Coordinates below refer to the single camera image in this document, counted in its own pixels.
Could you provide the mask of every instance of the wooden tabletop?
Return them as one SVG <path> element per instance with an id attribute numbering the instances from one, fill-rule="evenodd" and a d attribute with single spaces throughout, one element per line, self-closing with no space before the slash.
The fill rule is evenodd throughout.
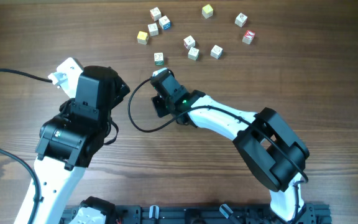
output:
<path id="1" fill-rule="evenodd" d="M 111 66 L 133 90 L 166 66 L 189 90 L 244 111 L 279 112 L 306 143 L 310 178 L 306 202 L 331 206 L 334 223 L 358 223 L 358 1 L 212 1 L 204 19 L 199 1 L 0 5 L 0 68 L 47 77 L 66 58 Z M 147 45 L 137 33 L 158 6 L 172 21 Z M 243 28 L 234 24 L 243 12 Z M 250 45 L 241 42 L 250 29 Z M 183 39 L 200 50 L 187 58 Z M 223 48 L 216 60 L 209 53 Z M 132 102 L 142 128 L 158 118 L 145 85 Z M 0 147 L 34 163 L 39 129 L 68 97 L 55 86 L 0 73 Z M 230 140 L 206 129 L 171 124 L 141 133 L 128 120 L 128 97 L 112 111 L 117 141 L 93 157 L 68 205 L 88 196 L 118 205 L 269 203 L 269 191 L 250 173 Z M 0 223 L 12 223 L 29 186 L 21 165 L 0 155 Z"/>

